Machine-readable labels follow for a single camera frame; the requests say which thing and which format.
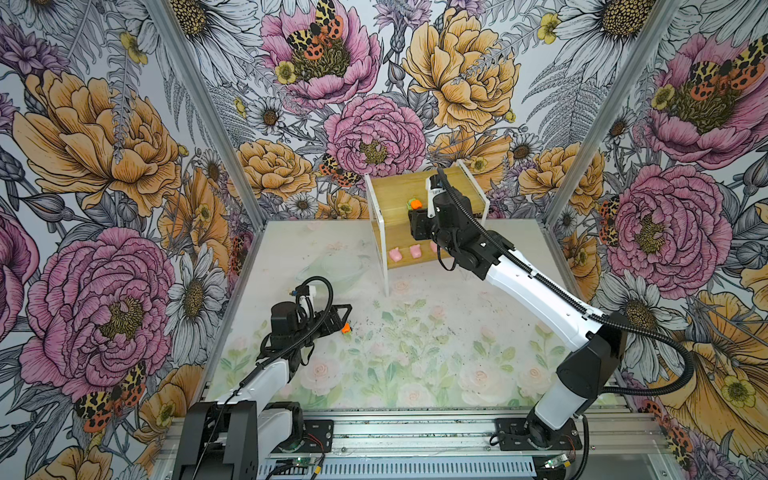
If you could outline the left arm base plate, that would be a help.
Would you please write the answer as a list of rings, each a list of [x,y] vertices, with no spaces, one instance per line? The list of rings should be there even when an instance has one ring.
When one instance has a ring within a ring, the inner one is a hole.
[[[275,453],[321,454],[330,453],[333,446],[335,422],[333,420],[305,420],[300,438],[288,439],[278,445]]]

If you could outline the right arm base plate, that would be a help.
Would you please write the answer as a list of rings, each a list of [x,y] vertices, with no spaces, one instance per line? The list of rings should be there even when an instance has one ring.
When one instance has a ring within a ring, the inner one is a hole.
[[[503,417],[494,420],[494,428],[489,445],[501,451],[576,451],[583,446],[573,419],[552,429],[532,418]]]

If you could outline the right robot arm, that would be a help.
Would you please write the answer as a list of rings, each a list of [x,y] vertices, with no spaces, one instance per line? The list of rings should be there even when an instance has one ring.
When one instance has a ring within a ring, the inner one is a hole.
[[[431,188],[426,207],[409,213],[411,234],[431,240],[454,266],[517,300],[568,348],[555,380],[515,433],[535,448],[549,449],[568,421],[606,392],[624,353],[626,333],[552,282],[503,236],[485,229],[470,209],[457,189]]]

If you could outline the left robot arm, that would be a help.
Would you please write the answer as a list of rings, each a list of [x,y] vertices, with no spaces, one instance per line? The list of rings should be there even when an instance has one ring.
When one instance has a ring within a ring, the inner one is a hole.
[[[303,436],[297,402],[275,402],[300,367],[305,349],[318,338],[349,331],[350,304],[316,311],[310,300],[284,301],[271,308],[271,332],[260,346],[254,369],[229,393],[197,402],[187,411],[173,479],[255,479],[262,460],[278,445]]]

